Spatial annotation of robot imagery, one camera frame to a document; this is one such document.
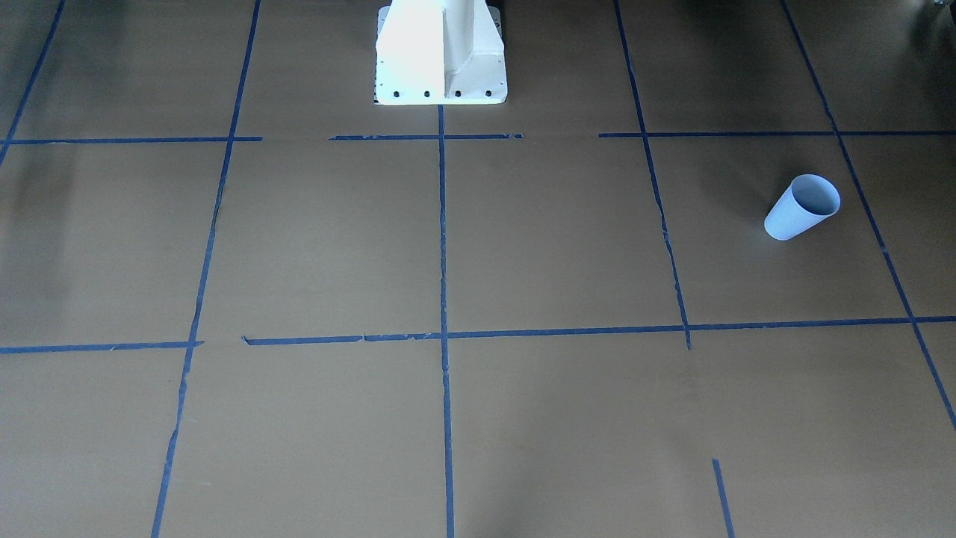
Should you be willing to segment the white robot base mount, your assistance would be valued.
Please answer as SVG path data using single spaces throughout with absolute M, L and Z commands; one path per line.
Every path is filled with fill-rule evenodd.
M 373 100 L 384 106 L 505 102 L 502 21 L 497 1 L 393 1 L 381 7 Z

